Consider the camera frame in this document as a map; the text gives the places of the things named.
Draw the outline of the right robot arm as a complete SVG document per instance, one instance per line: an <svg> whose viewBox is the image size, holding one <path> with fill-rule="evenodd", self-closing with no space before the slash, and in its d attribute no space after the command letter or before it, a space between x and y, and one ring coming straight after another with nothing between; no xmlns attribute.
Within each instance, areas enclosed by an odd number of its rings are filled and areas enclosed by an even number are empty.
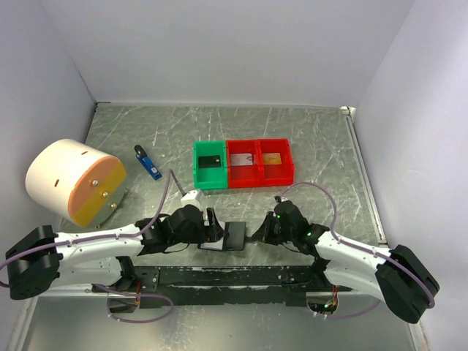
<svg viewBox="0 0 468 351"><path fill-rule="evenodd" d="M314 258L309 278L296 279L295 285L357 290L412 324L435 305L439 284L411 249L403 245L384 249L334 234L329 227L308 222L289 200L266 214L251 240L275 246L291 243L299 253Z"/></svg>

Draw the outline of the silver VIP card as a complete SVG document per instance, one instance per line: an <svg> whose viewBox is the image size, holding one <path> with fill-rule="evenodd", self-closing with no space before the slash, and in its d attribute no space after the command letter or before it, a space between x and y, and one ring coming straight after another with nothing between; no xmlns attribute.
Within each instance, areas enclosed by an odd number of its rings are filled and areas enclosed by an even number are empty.
<svg viewBox="0 0 468 351"><path fill-rule="evenodd" d="M231 154L230 164L233 167L252 166L254 164L254 157L250 153Z"/></svg>

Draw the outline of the gold VIP card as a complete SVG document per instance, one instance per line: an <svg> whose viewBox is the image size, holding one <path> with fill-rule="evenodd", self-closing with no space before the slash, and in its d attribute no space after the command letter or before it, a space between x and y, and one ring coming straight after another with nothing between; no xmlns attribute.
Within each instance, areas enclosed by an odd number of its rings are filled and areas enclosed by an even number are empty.
<svg viewBox="0 0 468 351"><path fill-rule="evenodd" d="M282 158L280 153L265 153L263 154L264 165L280 165Z"/></svg>

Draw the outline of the black leather card holder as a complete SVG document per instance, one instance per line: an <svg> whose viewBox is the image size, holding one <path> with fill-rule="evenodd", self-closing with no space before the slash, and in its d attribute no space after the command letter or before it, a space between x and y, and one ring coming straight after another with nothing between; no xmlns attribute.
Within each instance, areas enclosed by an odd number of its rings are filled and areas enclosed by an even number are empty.
<svg viewBox="0 0 468 351"><path fill-rule="evenodd" d="M226 222L224 237L216 242L198 244L197 248L215 252L239 252L244 249L246 238L245 222Z"/></svg>

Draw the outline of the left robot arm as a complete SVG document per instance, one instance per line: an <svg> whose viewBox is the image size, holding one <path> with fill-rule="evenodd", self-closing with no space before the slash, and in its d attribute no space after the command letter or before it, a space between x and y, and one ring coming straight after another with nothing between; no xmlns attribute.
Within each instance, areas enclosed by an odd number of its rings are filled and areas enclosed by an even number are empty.
<svg viewBox="0 0 468 351"><path fill-rule="evenodd" d="M1 267L14 301L38 296L51 287L103 284L131 290L137 281L132 259L163 253L177 244L216 243L226 224L214 209L185 205L134 224L92 233L56 233L50 225L35 228L7 250Z"/></svg>

